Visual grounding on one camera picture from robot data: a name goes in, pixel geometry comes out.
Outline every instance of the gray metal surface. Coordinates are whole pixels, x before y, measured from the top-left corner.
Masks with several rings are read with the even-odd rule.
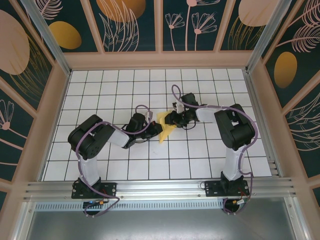
[[[284,200],[253,199],[236,216],[221,209],[35,212],[28,240],[294,240]]]

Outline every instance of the plant illustration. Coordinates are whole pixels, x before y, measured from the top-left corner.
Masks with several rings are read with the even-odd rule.
[[[197,51],[197,37],[200,34],[212,33],[217,30],[217,25],[214,25],[216,20],[214,13],[204,13],[199,19],[199,13],[192,14],[192,25],[195,33],[194,50]]]
[[[308,104],[292,109],[287,122],[299,151],[320,148],[320,93]]]
[[[188,26],[189,26],[189,16],[190,9],[196,6],[212,5],[219,3],[220,0],[186,0],[188,4],[188,11],[186,14],[186,27],[185,27],[185,50],[188,51]]]
[[[292,49],[299,53],[310,53],[320,43],[320,0],[308,0],[303,14],[288,26],[302,19],[304,26],[300,27],[293,38],[279,43],[276,47],[291,43]]]
[[[26,136],[14,131],[11,129],[11,126],[10,126],[10,122],[12,120],[12,117],[13,117],[13,114],[14,114],[14,109],[15,109],[15,105],[11,102],[11,101],[8,101],[7,102],[7,105],[5,103],[5,101],[3,99],[0,100],[0,131],[3,130],[3,131],[11,131],[13,132],[14,134],[24,138],[24,139],[27,139]],[[18,145],[15,145],[11,142],[8,142],[2,138],[0,138],[0,142],[4,143],[4,144],[7,144],[8,146],[10,147],[13,147],[13,148],[16,148],[16,149],[19,149],[19,150],[23,150],[23,147],[20,147]],[[6,162],[0,162],[0,164],[3,164],[3,165],[13,165],[13,166],[16,166],[18,165],[17,163],[6,163]]]
[[[165,20],[166,23],[168,24],[168,27],[170,28],[170,35],[171,35],[171,42],[172,42],[172,47],[173,51],[176,51],[175,45],[174,45],[174,38],[172,36],[172,29],[177,29],[185,26],[185,22],[183,21],[183,18],[181,16],[181,13],[179,14],[171,14],[168,13],[165,15]]]

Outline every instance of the yellow fabric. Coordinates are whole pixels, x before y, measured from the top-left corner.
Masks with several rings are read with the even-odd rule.
[[[177,127],[175,125],[165,124],[165,117],[170,114],[172,111],[159,112],[156,115],[157,122],[162,126],[162,132],[159,134],[159,143],[162,143],[169,134]]]

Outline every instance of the purple cable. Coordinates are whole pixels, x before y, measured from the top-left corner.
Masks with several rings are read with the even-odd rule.
[[[87,213],[87,209],[88,209],[89,207],[93,206],[94,204],[90,204],[90,205],[86,206],[86,208],[84,209],[84,214],[85,214],[86,217],[94,218],[94,217],[99,217],[99,216],[105,214],[109,209],[111,209],[114,205],[116,205],[116,204],[120,201],[120,198],[117,197],[117,196],[112,196],[112,195],[104,194],[104,193],[102,193],[102,192],[99,192],[99,191],[95,190],[92,186],[90,186],[90,184],[88,183],[88,181],[87,181],[87,179],[85,178],[85,176],[84,176],[84,174],[83,174],[83,171],[82,171],[82,169],[81,169],[81,160],[80,160],[81,158],[80,158],[80,155],[79,155],[79,147],[80,147],[81,143],[84,141],[84,139],[92,132],[92,130],[94,130],[95,128],[97,128],[97,127],[100,126],[100,125],[110,125],[110,126],[114,127],[115,129],[118,129],[118,130],[120,130],[121,132],[123,132],[123,133],[125,133],[125,134],[129,134],[129,135],[136,135],[136,134],[140,134],[140,133],[144,132],[144,131],[149,127],[149,125],[150,125],[150,123],[151,123],[152,112],[150,111],[150,109],[149,109],[147,106],[145,106],[145,105],[138,105],[138,106],[135,107],[135,112],[136,112],[136,113],[137,113],[137,109],[138,109],[139,107],[144,107],[144,108],[146,108],[147,111],[148,111],[148,113],[149,113],[149,121],[148,121],[148,124],[145,126],[144,129],[142,129],[142,130],[140,130],[140,131],[137,131],[137,132],[129,132],[129,131],[125,131],[125,130],[123,130],[123,129],[121,129],[121,128],[115,126],[115,125],[113,125],[113,124],[110,123],[110,122],[101,121],[101,122],[97,123],[96,125],[94,125],[93,127],[91,127],[91,128],[83,135],[83,137],[80,139],[79,143],[77,144],[77,146],[76,146],[76,148],[75,148],[75,155],[76,155],[76,157],[78,158],[78,169],[79,169],[79,173],[80,173],[80,175],[81,175],[81,177],[82,177],[82,180],[83,180],[83,182],[85,183],[85,185],[87,185],[87,187],[88,187],[91,191],[93,191],[94,193],[99,194],[99,195],[101,195],[101,196],[103,196],[103,197],[105,197],[105,198],[117,199],[117,200],[116,200],[113,204],[111,204],[107,209],[98,212],[96,215],[89,215],[89,214]]]
[[[176,87],[177,89],[178,89],[178,91],[179,91],[179,97],[177,97],[177,95],[175,94],[175,91],[174,91],[174,87]],[[252,194],[252,188],[253,188],[253,174],[252,174],[252,172],[250,171],[250,172],[242,172],[242,170],[241,170],[241,159],[242,159],[242,157],[243,157],[243,155],[244,155],[244,153],[245,153],[245,151],[249,148],[249,147],[251,147],[256,141],[257,141],[257,139],[258,139],[258,129],[257,129],[257,126],[256,126],[256,124],[255,124],[255,122],[251,119],[251,117],[249,117],[245,112],[243,112],[243,111],[240,111],[239,109],[236,109],[236,108],[233,108],[233,107],[230,107],[230,106],[215,106],[215,105],[205,105],[205,106],[196,106],[196,105],[191,105],[191,104],[187,104],[187,103],[184,103],[183,101],[181,101],[180,100],[180,97],[181,97],[181,90],[180,90],[180,88],[177,86],[177,85],[172,85],[172,87],[171,87],[171,91],[172,91],[172,94],[173,94],[173,96],[174,96],[174,98],[179,102],[179,103],[181,103],[181,104],[183,104],[184,106],[187,106],[187,107],[190,107],[190,108],[196,108],[196,109],[204,109],[204,108],[213,108],[213,109],[227,109],[227,110],[232,110],[232,111],[235,111],[235,112],[237,112],[237,113],[240,113],[241,115],[243,115],[244,117],[246,117],[250,122],[251,122],[251,124],[252,124],[252,126],[253,126],[253,128],[254,128],[254,139],[253,139],[253,141],[250,143],[250,144],[248,144],[247,146],[245,146],[243,149],[242,149],[242,151],[241,151],[241,153],[240,153],[240,156],[239,156],[239,160],[238,160],[238,171],[242,174],[242,175],[250,175],[250,193],[249,193],[249,199],[251,198],[251,194]],[[226,205],[226,201],[228,200],[228,198],[225,198],[224,200],[223,200],[223,208],[222,208],[222,210],[226,213],[226,214],[234,214],[234,215],[236,215],[236,213],[235,212],[231,212],[230,210],[228,210],[228,209],[226,209],[226,207],[225,207],[225,205]],[[244,206],[239,210],[239,211],[237,211],[237,214],[239,214],[240,212],[242,212],[244,209],[245,209],[245,207],[247,206],[247,203],[246,204],[244,204]]]

